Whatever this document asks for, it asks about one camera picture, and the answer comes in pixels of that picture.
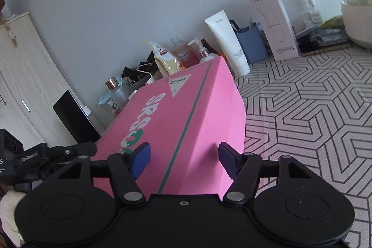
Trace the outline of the orange liquid glass bottle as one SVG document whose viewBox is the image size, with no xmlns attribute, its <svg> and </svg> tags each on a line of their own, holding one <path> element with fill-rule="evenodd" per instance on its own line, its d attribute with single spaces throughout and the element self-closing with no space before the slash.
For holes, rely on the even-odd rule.
<svg viewBox="0 0 372 248">
<path fill-rule="evenodd" d="M 181 61 L 185 68 L 195 66 L 199 63 L 197 54 L 188 42 L 180 40 L 177 36 L 172 36 L 170 41 L 172 42 L 172 54 Z"/>
</svg>

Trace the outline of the white cosmetic tube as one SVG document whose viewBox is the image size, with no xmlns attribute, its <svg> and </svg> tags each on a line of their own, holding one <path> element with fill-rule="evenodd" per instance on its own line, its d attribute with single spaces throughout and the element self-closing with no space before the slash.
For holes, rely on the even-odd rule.
<svg viewBox="0 0 372 248">
<path fill-rule="evenodd" d="M 215 13 L 204 21 L 214 34 L 235 76 L 248 75 L 250 66 L 224 10 Z"/>
</svg>

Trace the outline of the black tablet screen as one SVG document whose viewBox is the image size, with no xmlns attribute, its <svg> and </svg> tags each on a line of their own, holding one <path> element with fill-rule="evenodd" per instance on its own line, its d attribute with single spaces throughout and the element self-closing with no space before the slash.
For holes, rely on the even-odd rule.
<svg viewBox="0 0 372 248">
<path fill-rule="evenodd" d="M 53 105 L 53 110 L 77 143 L 97 142 L 101 135 L 88 119 L 76 98 L 67 90 Z"/>
</svg>

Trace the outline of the pink box lid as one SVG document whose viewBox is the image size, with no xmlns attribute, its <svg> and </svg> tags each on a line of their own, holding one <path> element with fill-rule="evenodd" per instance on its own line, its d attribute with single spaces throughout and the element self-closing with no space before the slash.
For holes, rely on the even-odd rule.
<svg viewBox="0 0 372 248">
<path fill-rule="evenodd" d="M 95 159 L 149 143 L 137 184 L 145 196 L 224 195 L 220 143 L 242 152 L 245 105 L 222 57 L 141 87 L 97 143 Z"/>
</svg>

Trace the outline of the blue pen holder cup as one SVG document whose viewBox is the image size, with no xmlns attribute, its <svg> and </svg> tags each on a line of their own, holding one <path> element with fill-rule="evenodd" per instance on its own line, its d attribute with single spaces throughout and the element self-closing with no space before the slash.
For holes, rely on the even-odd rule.
<svg viewBox="0 0 372 248">
<path fill-rule="evenodd" d="M 251 26 L 246 28 L 240 28 L 234 20 L 230 20 L 229 22 L 248 63 L 261 62 L 268 58 L 266 44 L 257 23 L 252 23 Z"/>
</svg>

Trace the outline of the small clear spray bottle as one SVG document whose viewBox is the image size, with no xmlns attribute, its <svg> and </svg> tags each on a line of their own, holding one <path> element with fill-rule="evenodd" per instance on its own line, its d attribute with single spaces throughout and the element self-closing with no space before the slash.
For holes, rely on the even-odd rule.
<svg viewBox="0 0 372 248">
<path fill-rule="evenodd" d="M 310 7 L 310 18 L 314 25 L 321 26 L 323 24 L 323 17 L 317 6 L 315 0 L 307 0 Z"/>
</svg>

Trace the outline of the wooden wardrobe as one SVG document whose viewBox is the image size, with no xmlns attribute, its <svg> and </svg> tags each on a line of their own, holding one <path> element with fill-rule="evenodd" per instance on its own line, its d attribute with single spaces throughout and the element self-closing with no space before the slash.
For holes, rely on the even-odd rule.
<svg viewBox="0 0 372 248">
<path fill-rule="evenodd" d="M 71 87 L 47 52 L 29 13 L 1 26 L 1 74 L 45 142 L 50 146 L 76 143 L 53 110 Z"/>
</svg>

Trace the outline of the white pump bottle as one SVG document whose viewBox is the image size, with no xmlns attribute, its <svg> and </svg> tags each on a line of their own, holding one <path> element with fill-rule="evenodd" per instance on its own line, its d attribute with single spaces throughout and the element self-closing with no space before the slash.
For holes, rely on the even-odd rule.
<svg viewBox="0 0 372 248">
<path fill-rule="evenodd" d="M 195 38 L 194 40 L 191 40 L 187 45 L 197 47 L 197 50 L 199 51 L 199 55 L 200 55 L 200 61 L 199 61 L 200 63 L 219 57 L 218 54 L 211 53 L 205 46 L 203 46 L 203 43 L 200 38 Z"/>
</svg>

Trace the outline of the black binder clips pile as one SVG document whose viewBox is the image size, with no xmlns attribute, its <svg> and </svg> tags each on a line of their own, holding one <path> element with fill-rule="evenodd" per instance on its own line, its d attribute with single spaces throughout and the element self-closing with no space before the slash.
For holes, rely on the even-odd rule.
<svg viewBox="0 0 372 248">
<path fill-rule="evenodd" d="M 137 66 L 125 66 L 121 74 L 121 80 L 125 84 L 135 84 L 142 80 L 146 82 L 157 72 L 158 66 L 154 59 L 154 53 L 151 51 L 148 58 L 145 61 L 140 61 Z"/>
</svg>

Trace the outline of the clear bottle copper cap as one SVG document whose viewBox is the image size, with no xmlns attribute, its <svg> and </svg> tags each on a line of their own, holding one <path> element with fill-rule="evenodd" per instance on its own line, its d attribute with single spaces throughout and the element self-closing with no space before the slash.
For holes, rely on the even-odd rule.
<svg viewBox="0 0 372 248">
<path fill-rule="evenodd" d="M 115 104 L 120 109 L 124 109 L 125 105 L 129 101 L 129 96 L 131 94 L 130 87 L 121 84 L 115 77 L 110 78 L 108 81 L 106 81 L 105 85 L 110 91 L 111 98 L 113 99 Z"/>
</svg>

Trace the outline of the tall white carton box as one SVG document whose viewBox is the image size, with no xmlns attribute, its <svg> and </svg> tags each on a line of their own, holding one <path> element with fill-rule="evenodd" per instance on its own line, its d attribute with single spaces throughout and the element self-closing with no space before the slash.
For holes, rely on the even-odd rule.
<svg viewBox="0 0 372 248">
<path fill-rule="evenodd" d="M 299 57 L 299 50 L 289 16 L 281 0 L 249 0 L 257 15 L 274 59 Z"/>
</svg>

